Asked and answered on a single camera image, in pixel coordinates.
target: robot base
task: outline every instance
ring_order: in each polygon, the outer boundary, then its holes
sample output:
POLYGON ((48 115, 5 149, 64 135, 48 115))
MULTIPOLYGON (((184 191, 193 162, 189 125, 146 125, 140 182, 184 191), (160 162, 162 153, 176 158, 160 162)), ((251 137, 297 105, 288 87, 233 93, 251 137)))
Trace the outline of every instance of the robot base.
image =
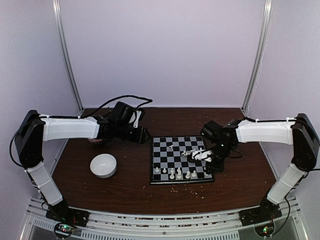
MULTIPOLYGON (((84 210, 78 210, 78 209, 73 209, 73 208, 69 208, 68 209, 70 211, 70 214, 74 216, 74 219, 68 220, 67 222, 65 222, 66 224, 70 225, 70 226, 79 226, 79 227, 86 227, 87 226, 87 222, 89 219, 89 212, 84 211, 84 210)), ((55 221, 60 222, 60 218, 57 217, 50 209, 47 210, 45 217, 47 219, 52 219, 55 221)))
POLYGON ((277 208, 271 214, 262 214, 263 209, 261 206, 242 210, 239 212, 240 221, 242 226, 256 225, 262 222, 270 221, 273 219, 280 218, 282 216, 281 210, 277 208))

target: white wall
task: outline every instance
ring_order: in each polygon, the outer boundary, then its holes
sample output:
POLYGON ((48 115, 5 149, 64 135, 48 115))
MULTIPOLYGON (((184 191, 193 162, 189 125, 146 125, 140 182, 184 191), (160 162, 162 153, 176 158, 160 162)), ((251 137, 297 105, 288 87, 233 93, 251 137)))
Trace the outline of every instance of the white wall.
MULTIPOLYGON (((320 1, 277 0, 267 49, 249 116, 260 119, 306 113, 320 135, 320 1)), ((293 157, 292 146, 263 144, 278 174, 293 157)), ((320 239, 320 172, 296 190, 311 239, 320 239)))
MULTIPOLYGON (((51 1, 0 2, 0 62, 0 239, 14 240, 35 190, 23 169, 9 158, 13 133, 30 109, 48 114, 78 113, 51 1)), ((61 144, 53 141, 44 145, 48 168, 61 144)))
POLYGON ((85 107, 124 94, 153 98, 153 106, 242 105, 264 0, 64 0, 60 4, 85 107))

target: black cable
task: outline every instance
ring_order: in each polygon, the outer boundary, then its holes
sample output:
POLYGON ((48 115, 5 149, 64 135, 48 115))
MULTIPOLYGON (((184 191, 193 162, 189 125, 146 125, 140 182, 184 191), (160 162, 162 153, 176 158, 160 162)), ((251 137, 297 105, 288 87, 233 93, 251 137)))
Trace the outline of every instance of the black cable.
POLYGON ((31 122, 32 122, 32 121, 28 121, 27 123, 25 123, 24 125, 22 125, 22 126, 13 134, 13 136, 12 136, 12 138, 11 138, 11 141, 10 141, 10 145, 9 145, 9 155, 10 155, 10 158, 11 158, 12 162, 13 162, 15 165, 17 165, 17 166, 19 166, 19 167, 21 167, 21 168, 25 168, 25 167, 15 161, 14 156, 12 155, 12 144, 13 144, 15 138, 17 137, 17 135, 20 133, 20 131, 23 130, 26 126, 28 126, 31 122))
POLYGON ((139 104, 137 108, 143 106, 143 105, 146 105, 146 104, 149 104, 149 103, 152 103, 152 99, 149 99, 149 98, 145 98, 145 97, 141 97, 141 96, 135 96, 135 95, 122 95, 122 96, 117 96, 115 98, 112 98, 108 101, 106 101, 104 104, 102 104, 101 106, 99 106, 97 109, 95 109, 94 111, 92 111, 91 113, 89 114, 86 114, 86 115, 82 115, 80 118, 81 119, 85 119, 85 118, 88 118, 88 117, 91 117, 93 114, 95 114, 96 112, 98 112, 100 109, 102 109, 105 105, 115 101, 115 100, 118 100, 118 99, 124 99, 124 98, 134 98, 134 99, 139 99, 139 100, 144 100, 145 102, 139 104))
POLYGON ((45 201, 44 201, 43 203, 41 203, 41 208, 42 208, 43 210, 45 210, 45 209, 44 209, 44 204, 46 204, 45 201))
POLYGON ((243 120, 248 120, 249 122, 253 122, 253 123, 256 122, 256 120, 254 120, 253 118, 247 117, 247 116, 245 116, 245 117, 243 118, 243 120))
POLYGON ((271 234, 272 237, 273 237, 274 235, 276 235, 277 233, 280 232, 280 230, 286 225, 286 223, 287 223, 287 221, 288 221, 288 219, 289 219, 289 216, 290 216, 290 212, 291 212, 290 203, 289 203, 289 201, 288 201, 288 199, 287 199, 287 196, 285 196, 284 199, 285 199, 285 201, 286 201, 286 203, 288 204, 288 207, 289 207, 288 215, 286 216, 286 219, 284 220, 284 222, 283 222, 283 224, 281 225, 281 227, 279 227, 279 229, 278 229, 276 232, 274 232, 274 233, 271 234))
POLYGON ((320 171, 320 168, 314 168, 314 169, 311 169, 309 172, 312 172, 312 171, 320 171))
POLYGON ((239 155, 236 155, 236 156, 227 156, 228 159, 240 159, 244 156, 244 154, 239 151, 239 150, 234 150, 233 152, 236 152, 238 153, 239 155))

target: robotic arm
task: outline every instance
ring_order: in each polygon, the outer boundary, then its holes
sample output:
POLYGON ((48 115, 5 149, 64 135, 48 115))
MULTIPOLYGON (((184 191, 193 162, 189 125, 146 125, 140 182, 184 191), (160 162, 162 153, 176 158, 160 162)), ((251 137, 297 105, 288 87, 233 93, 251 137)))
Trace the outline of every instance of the robotic arm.
POLYGON ((15 146, 21 165, 48 204, 47 218, 85 227, 89 213, 69 208, 43 162, 43 142, 86 138, 110 143, 114 138, 120 138, 144 144, 151 137, 146 128, 138 126, 144 114, 143 109, 123 102, 117 102, 105 116, 49 116, 40 115, 36 110, 27 113, 15 138, 15 146))
POLYGON ((259 121, 250 118, 234 119, 221 126, 214 121, 206 123, 201 134, 215 144, 205 151, 193 151, 188 160, 206 161, 206 174, 224 171, 224 160, 236 151, 239 143, 270 142, 293 145, 294 156, 281 177, 271 187, 257 208, 239 212, 243 226, 268 221, 281 216, 279 203, 296 188, 302 178, 312 170, 320 154, 320 141, 307 115, 285 120, 259 121))

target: white chess piece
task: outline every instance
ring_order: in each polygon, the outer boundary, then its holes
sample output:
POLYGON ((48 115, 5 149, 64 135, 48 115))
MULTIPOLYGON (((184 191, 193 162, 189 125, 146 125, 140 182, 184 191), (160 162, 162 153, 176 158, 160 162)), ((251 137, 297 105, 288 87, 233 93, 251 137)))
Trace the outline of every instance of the white chess piece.
POLYGON ((189 178, 190 178, 190 171, 187 171, 187 172, 186 172, 185 178, 186 178, 186 179, 189 179, 189 178))

